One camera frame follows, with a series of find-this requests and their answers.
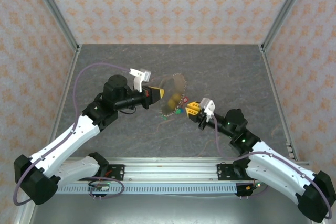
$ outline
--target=patterned wallpaper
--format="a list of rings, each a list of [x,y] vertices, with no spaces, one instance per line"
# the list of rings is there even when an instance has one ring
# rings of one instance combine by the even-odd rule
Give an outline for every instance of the patterned wallpaper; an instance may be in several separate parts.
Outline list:
[[[300,158],[336,186],[336,0],[297,0],[267,55]]]
[[[285,0],[56,0],[80,44],[260,44]]]
[[[48,142],[73,52],[43,0],[0,0],[0,17],[0,222],[13,223],[13,162]]]

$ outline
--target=purple cable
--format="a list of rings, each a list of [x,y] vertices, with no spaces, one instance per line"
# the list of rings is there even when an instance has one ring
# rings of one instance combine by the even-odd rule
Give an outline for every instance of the purple cable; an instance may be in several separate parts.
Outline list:
[[[75,107],[75,122],[74,122],[74,125],[71,129],[71,131],[69,132],[69,134],[61,141],[59,142],[57,145],[55,145],[53,148],[51,148],[50,150],[48,150],[45,154],[43,154],[41,156],[41,158],[37,159],[35,162],[33,162],[26,170],[25,172],[22,174],[22,176],[20,177],[20,179],[18,180],[16,186],[15,186],[15,189],[14,189],[14,193],[13,193],[13,203],[16,205],[16,206],[21,206],[21,205],[24,205],[28,202],[31,201],[31,199],[28,199],[28,200],[25,200],[23,202],[18,202],[17,201],[17,193],[19,191],[19,188],[22,184],[22,181],[25,179],[25,177],[27,176],[27,174],[31,171],[31,169],[33,169],[33,167],[36,166],[37,163],[39,163],[41,160],[43,160],[46,156],[48,156],[51,152],[53,152],[54,150],[56,150],[58,147],[60,147],[66,140],[68,140],[70,138],[70,136],[72,135],[72,133],[75,131],[76,127],[77,127],[77,124],[78,124],[78,119],[79,119],[79,111],[78,111],[78,106],[77,106],[77,103],[76,103],[76,87],[77,87],[77,84],[78,84],[78,80],[79,80],[79,77],[89,68],[91,67],[94,67],[94,66],[99,66],[99,65],[103,65],[103,66],[109,66],[109,67],[113,67],[113,68],[118,68],[122,71],[126,71],[126,72],[129,72],[130,69],[127,69],[127,68],[122,68],[122,67],[119,67],[119,66],[116,66],[116,65],[113,65],[113,64],[109,64],[109,63],[105,63],[105,62],[98,62],[98,63],[93,63],[91,65],[88,65],[87,67],[83,68],[79,74],[77,75],[76,79],[75,79],[75,84],[73,85],[73,92],[72,92],[72,101],[73,101],[73,106]]]
[[[224,157],[221,149],[219,148],[219,137],[218,137],[218,123],[217,123],[217,118],[214,116],[213,117],[214,119],[214,123],[215,123],[215,135],[216,135],[216,145],[217,145],[217,149],[218,149],[218,152],[219,154],[226,160],[229,160],[229,161],[236,161],[236,160],[240,160],[240,159],[243,159],[243,158],[246,158],[246,157],[249,157],[249,156],[252,156],[252,155],[256,155],[256,154],[264,154],[264,155],[271,155],[273,158],[283,162],[285,165],[289,166],[291,169],[293,169],[295,172],[297,172],[298,174],[300,174],[300,176],[302,178],[305,178],[308,182],[310,182],[313,187],[315,187],[315,189],[319,192],[319,194],[321,195],[325,205],[327,206],[327,209],[328,209],[328,216],[325,216],[325,218],[327,220],[330,220],[332,218],[332,211],[331,211],[331,207],[330,207],[330,204],[327,200],[327,198],[325,197],[324,193],[322,192],[322,190],[320,189],[320,187],[311,179],[309,178],[308,176],[306,176],[301,170],[297,169],[295,166],[293,166],[290,162],[274,155],[273,153],[270,153],[270,152],[251,152],[251,153],[248,153],[248,154],[245,154],[243,156],[240,156],[240,157]]]
[[[120,190],[120,192],[118,192],[117,194],[112,194],[112,195],[110,195],[110,196],[99,197],[99,199],[110,199],[110,198],[114,198],[114,197],[116,197],[116,196],[121,195],[121,194],[125,191],[125,186],[124,186],[124,184],[123,184],[121,181],[119,181],[119,180],[117,180],[117,179],[115,179],[115,178],[88,177],[88,179],[104,179],[104,180],[109,180],[109,181],[117,182],[117,183],[119,183],[119,184],[121,185],[121,190]],[[92,187],[91,190],[90,190],[90,196],[91,196],[93,199],[95,198],[95,196],[93,195],[92,191],[93,191],[97,186],[98,186],[98,184],[96,184],[96,186]]]

